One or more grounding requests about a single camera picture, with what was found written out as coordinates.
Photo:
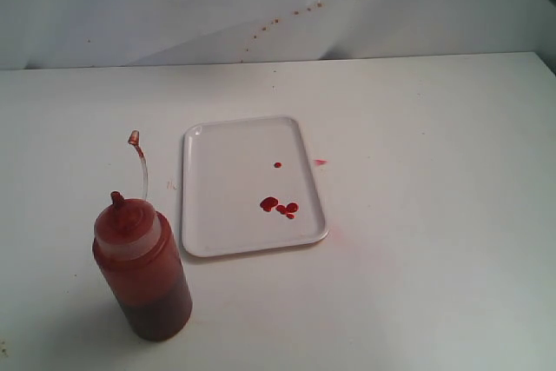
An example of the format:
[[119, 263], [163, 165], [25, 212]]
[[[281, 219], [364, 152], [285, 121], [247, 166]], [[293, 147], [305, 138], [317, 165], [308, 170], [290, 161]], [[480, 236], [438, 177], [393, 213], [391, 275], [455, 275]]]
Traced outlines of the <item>red sauce squeeze bottle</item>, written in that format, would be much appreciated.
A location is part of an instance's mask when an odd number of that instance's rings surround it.
[[94, 224], [92, 254], [133, 332], [166, 341], [184, 328], [193, 301], [170, 223], [147, 201], [149, 173], [137, 130], [128, 144], [142, 165], [142, 196], [110, 193]]

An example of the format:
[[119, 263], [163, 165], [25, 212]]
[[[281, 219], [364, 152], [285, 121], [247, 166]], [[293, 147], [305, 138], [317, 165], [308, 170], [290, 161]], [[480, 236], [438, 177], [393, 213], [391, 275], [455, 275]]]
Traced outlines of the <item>red sauce drops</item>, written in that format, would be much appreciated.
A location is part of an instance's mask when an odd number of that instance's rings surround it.
[[268, 196], [260, 202], [260, 207], [265, 212], [270, 212], [279, 204], [279, 200], [273, 196]]

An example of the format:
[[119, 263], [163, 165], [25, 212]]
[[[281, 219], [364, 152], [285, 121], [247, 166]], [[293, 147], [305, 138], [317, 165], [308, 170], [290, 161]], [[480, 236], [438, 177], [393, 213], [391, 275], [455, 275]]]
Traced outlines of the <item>white rectangular plastic tray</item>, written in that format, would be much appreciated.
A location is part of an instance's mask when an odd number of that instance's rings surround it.
[[[182, 245], [212, 258], [310, 245], [328, 225], [298, 122], [199, 123], [183, 137]], [[273, 196], [270, 212], [260, 202]]]

